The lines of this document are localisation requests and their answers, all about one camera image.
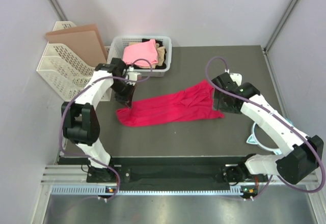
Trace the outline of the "red t shirt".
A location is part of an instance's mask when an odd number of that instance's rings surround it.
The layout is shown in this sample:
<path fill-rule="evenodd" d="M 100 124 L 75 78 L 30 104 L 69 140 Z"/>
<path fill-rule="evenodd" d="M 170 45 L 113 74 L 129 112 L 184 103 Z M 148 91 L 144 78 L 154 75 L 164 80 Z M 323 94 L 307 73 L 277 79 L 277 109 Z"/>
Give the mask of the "red t shirt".
<path fill-rule="evenodd" d="M 213 92 L 213 87 L 203 80 L 177 93 L 135 101 L 132 108 L 118 109 L 116 115 L 128 127 L 222 119 L 224 114 L 212 108 Z"/>

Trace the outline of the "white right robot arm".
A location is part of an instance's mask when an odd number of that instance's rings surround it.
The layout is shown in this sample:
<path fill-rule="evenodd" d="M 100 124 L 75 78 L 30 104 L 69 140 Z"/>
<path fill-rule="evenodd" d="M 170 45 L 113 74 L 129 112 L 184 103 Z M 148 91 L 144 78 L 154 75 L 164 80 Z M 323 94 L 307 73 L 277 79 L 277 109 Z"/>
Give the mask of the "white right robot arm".
<path fill-rule="evenodd" d="M 276 175 L 297 184 L 319 167 L 323 140 L 296 130 L 266 101 L 251 83 L 238 85 L 225 72 L 210 81 L 214 109 L 242 114 L 254 121 L 278 146 L 279 155 L 249 154 L 238 163 L 238 176 L 250 181 L 258 174 Z"/>

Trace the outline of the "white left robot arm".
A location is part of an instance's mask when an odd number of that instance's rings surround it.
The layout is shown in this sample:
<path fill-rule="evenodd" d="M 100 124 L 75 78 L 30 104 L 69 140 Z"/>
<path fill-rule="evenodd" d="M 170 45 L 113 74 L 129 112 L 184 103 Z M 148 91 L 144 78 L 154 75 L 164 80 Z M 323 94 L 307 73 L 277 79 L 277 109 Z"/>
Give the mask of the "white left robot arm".
<path fill-rule="evenodd" d="M 109 64 L 99 64 L 84 89 L 70 102 L 62 104 L 62 137 L 77 145 L 88 157 L 91 166 L 98 168 L 103 181 L 114 179 L 116 170 L 110 166 L 111 156 L 100 139 L 100 124 L 96 107 L 107 90 L 115 92 L 115 100 L 130 108 L 136 83 L 141 74 L 133 66 L 114 58 Z"/>

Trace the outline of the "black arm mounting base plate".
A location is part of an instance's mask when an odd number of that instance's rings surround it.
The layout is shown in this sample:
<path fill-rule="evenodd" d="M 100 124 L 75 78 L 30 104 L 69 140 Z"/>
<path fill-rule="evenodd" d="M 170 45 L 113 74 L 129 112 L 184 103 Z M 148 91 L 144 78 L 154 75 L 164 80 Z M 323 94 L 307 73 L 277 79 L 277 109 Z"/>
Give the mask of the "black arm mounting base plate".
<path fill-rule="evenodd" d="M 243 180 L 238 156 L 113 157 L 124 191 L 228 190 Z"/>

